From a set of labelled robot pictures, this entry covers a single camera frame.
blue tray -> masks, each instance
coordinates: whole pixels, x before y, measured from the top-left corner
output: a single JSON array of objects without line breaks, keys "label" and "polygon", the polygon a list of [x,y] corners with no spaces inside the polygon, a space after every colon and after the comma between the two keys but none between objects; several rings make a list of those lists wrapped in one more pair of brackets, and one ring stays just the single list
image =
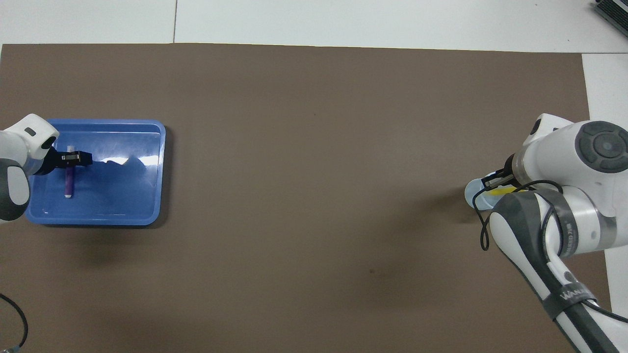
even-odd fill
[{"label": "blue tray", "polygon": [[155,120],[50,119],[67,146],[92,153],[94,164],[74,168],[66,198],[65,170],[30,177],[26,217],[39,224],[148,225],[160,212],[166,129]]}]

